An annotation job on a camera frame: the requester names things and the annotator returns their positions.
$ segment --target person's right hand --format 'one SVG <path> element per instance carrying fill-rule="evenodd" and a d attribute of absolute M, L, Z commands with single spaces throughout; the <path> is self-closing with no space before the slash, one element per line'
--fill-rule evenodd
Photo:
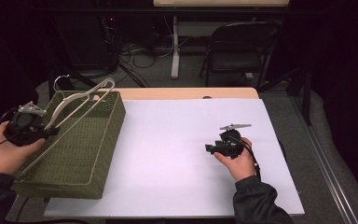
<path fill-rule="evenodd" d="M 242 141 L 249 144 L 250 147 L 252 146 L 252 143 L 249 141 L 249 139 L 243 137 Z M 236 181 L 240 181 L 246 177 L 255 175 L 255 163 L 251 154 L 246 149 L 243 150 L 239 157 L 233 160 L 223 156 L 218 152 L 215 152 L 213 155 L 228 168 L 232 177 L 234 177 Z"/>

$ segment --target white tabletop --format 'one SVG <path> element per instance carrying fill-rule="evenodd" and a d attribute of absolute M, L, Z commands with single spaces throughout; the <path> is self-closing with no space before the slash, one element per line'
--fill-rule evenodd
<path fill-rule="evenodd" d="M 135 100 L 127 110 L 101 200 L 51 199 L 47 217 L 233 217 L 234 179 L 206 152 L 231 123 L 253 143 L 276 204 L 304 214 L 259 99 Z"/>
<path fill-rule="evenodd" d="M 155 7 L 287 7 L 290 0 L 154 0 Z"/>

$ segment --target hand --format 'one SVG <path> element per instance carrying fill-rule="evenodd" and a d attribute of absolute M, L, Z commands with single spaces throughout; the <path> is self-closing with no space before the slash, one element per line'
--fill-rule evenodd
<path fill-rule="evenodd" d="M 8 121 L 0 125 L 0 143 L 5 141 L 4 131 Z M 39 139 L 28 146 L 18 147 L 8 141 L 0 145 L 0 173 L 14 175 L 22 167 L 27 158 L 43 146 L 45 139 Z"/>
<path fill-rule="evenodd" d="M 252 146 L 252 143 L 249 141 L 249 139 L 243 137 L 242 141 L 249 144 L 250 147 Z M 239 157 L 233 160 L 223 156 L 218 152 L 215 152 L 213 155 L 228 168 L 235 181 L 240 181 L 246 177 L 255 175 L 255 163 L 251 154 L 246 149 L 240 154 Z"/>

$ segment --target green wire basket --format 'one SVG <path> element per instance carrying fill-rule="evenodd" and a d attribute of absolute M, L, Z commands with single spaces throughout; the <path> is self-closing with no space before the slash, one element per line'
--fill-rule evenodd
<path fill-rule="evenodd" d="M 55 93 L 43 117 L 48 123 L 55 108 L 63 98 L 82 91 L 60 91 Z M 101 199 L 104 184 L 126 110 L 118 91 L 110 91 L 81 120 L 85 113 L 106 92 L 96 91 L 75 114 L 66 120 L 60 132 L 51 136 L 44 146 L 24 164 L 26 168 L 55 141 L 77 124 L 57 142 L 42 160 L 25 175 L 18 177 L 12 187 L 19 195 L 45 198 Z M 67 105 L 55 125 L 76 110 L 84 99 L 76 99 Z"/>

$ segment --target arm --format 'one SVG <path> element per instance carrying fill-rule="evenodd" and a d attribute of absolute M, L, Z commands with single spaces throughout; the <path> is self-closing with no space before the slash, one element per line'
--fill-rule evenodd
<path fill-rule="evenodd" d="M 44 139 L 24 147 L 17 147 L 6 141 L 3 135 L 7 122 L 0 125 L 0 223 L 7 216 L 16 193 L 11 191 L 11 185 L 14 182 L 14 174 L 22 167 L 26 159 L 41 148 L 45 142 Z"/>
<path fill-rule="evenodd" d="M 242 138 L 249 146 L 252 143 Z M 236 159 L 229 159 L 220 153 L 214 156 L 222 162 L 237 181 L 234 195 L 234 212 L 237 223 L 293 223 L 290 216 L 275 204 L 277 191 L 272 186 L 262 183 L 255 176 L 252 156 L 244 150 Z"/>

